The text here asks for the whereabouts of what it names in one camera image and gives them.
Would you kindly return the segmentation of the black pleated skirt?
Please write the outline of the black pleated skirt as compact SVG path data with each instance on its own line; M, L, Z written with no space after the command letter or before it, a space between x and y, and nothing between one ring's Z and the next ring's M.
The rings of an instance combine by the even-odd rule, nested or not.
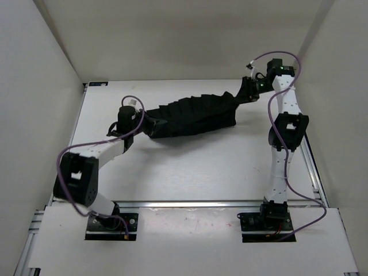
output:
M236 96L226 91L222 95L182 98L146 113L167 120L167 124L160 128L160 138L192 136L236 125L239 105L257 100L240 99L240 90Z

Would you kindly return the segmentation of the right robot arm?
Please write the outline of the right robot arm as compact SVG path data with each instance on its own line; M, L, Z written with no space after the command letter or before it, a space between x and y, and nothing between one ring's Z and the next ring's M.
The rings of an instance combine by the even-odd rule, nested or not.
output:
M283 65L282 59L272 59L267 63L266 75L259 78L245 76L236 96L241 104L255 102L259 95L275 92L278 115L271 118L269 144L272 164L270 182L264 195L259 213L246 215L250 229L279 231L288 219L287 178L290 162L300 146L309 124L309 117L303 115L296 100L296 74L292 66Z

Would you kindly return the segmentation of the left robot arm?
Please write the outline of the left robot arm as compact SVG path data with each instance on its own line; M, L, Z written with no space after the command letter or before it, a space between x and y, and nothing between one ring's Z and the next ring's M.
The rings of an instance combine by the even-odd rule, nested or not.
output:
M144 133L152 139L167 137L172 133L172 124L173 117L165 106L148 111L120 107L106 140L83 143L82 152L74 152L77 146L72 145L59 154L53 195L68 201L79 214L82 214L81 206L87 208L86 215L108 230L125 227L118 205L98 191L99 170L126 153L136 135Z

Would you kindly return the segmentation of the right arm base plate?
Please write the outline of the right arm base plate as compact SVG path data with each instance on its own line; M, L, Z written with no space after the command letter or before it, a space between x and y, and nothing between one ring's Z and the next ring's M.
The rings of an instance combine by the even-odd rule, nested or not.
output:
M241 212L240 221L243 243L292 243L296 242L290 213L285 218L262 219L260 212Z

